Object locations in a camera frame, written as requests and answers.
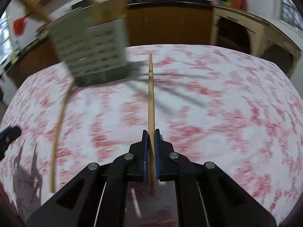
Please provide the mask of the wooden lower cabinets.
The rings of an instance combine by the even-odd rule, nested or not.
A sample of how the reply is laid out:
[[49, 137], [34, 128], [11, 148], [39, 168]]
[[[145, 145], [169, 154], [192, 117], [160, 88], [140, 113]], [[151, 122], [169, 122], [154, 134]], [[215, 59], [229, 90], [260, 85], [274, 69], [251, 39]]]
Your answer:
[[[153, 44], [208, 45], [213, 9], [210, 5], [139, 5], [127, 12], [126, 29], [131, 46]], [[5, 67], [20, 87], [30, 75], [59, 63], [50, 39], [37, 43], [14, 65]]]

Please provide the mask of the red plastic bag on wall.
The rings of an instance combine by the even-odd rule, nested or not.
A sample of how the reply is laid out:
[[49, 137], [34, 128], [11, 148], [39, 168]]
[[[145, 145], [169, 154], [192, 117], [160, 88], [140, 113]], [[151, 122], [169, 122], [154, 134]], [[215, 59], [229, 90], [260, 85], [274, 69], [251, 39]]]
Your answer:
[[24, 17], [15, 19], [13, 21], [13, 32], [16, 37], [20, 37], [24, 34], [24, 31], [25, 31], [25, 28], [27, 25], [27, 21], [26, 21], [27, 18], [28, 18], [28, 16], [26, 15]]

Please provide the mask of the right window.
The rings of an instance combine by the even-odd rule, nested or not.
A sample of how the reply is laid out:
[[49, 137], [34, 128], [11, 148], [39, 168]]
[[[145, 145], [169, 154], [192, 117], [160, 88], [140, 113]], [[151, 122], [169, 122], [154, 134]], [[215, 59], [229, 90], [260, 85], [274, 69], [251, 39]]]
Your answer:
[[302, 31], [302, 16], [292, 0], [281, 0], [281, 19], [296, 30]]

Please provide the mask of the left window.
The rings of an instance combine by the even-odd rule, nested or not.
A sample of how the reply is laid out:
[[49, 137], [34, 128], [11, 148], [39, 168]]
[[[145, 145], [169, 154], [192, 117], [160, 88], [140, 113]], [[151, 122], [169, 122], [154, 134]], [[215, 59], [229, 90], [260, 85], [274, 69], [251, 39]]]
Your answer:
[[2, 64], [13, 51], [6, 11], [0, 21], [0, 63]]

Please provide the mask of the green perforated utensil holder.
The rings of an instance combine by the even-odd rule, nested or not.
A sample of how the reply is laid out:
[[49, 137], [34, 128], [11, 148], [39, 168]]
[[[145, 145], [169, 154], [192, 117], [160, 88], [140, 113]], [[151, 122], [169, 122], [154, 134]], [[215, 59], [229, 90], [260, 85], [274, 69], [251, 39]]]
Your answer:
[[130, 72], [124, 19], [104, 21], [100, 5], [78, 8], [48, 25], [56, 55], [79, 87], [124, 79]]

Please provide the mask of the window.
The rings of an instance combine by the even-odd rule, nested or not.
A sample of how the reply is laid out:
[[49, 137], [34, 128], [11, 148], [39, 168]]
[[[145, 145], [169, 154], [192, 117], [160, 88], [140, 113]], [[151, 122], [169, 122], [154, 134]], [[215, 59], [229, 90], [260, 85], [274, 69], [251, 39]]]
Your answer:
[[296, 30], [302, 31], [302, 16], [292, 0], [281, 0], [281, 19]]
[[0, 63], [2, 64], [13, 51], [6, 11], [0, 21]]

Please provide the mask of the cream wooden side table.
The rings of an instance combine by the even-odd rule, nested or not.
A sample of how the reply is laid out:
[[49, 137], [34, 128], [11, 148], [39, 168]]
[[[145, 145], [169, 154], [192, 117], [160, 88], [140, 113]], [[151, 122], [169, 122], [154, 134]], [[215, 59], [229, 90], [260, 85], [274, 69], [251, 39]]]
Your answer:
[[215, 46], [218, 42], [219, 20], [227, 19], [235, 22], [248, 32], [250, 38], [251, 55], [261, 57], [272, 46], [279, 46], [293, 56], [292, 63], [286, 75], [291, 77], [302, 55], [300, 47], [274, 24], [268, 20], [239, 9], [215, 5], [213, 8], [213, 25], [210, 44]]

